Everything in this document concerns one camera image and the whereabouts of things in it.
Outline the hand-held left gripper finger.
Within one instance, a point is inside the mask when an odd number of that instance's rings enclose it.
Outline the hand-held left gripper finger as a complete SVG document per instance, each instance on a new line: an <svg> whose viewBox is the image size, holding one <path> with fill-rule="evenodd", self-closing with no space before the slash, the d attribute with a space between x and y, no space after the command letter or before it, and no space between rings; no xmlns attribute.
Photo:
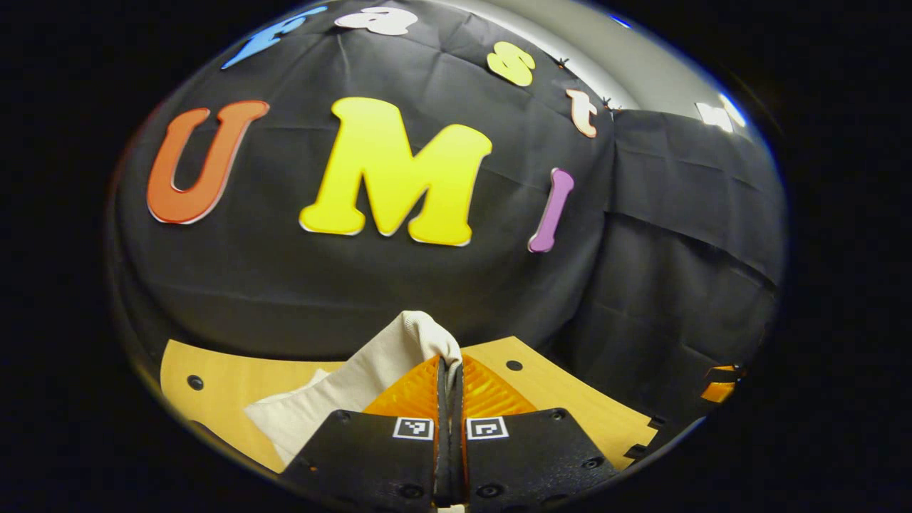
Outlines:
<svg viewBox="0 0 912 513"><path fill-rule="evenodd" d="M446 377L443 358L429 358L371 405L332 411L287 465L282 484L332 510L449 504Z"/></svg>
<svg viewBox="0 0 912 513"><path fill-rule="evenodd" d="M564 407L534 406L476 358L460 372L452 446L470 509L550 509L618 477Z"/></svg>

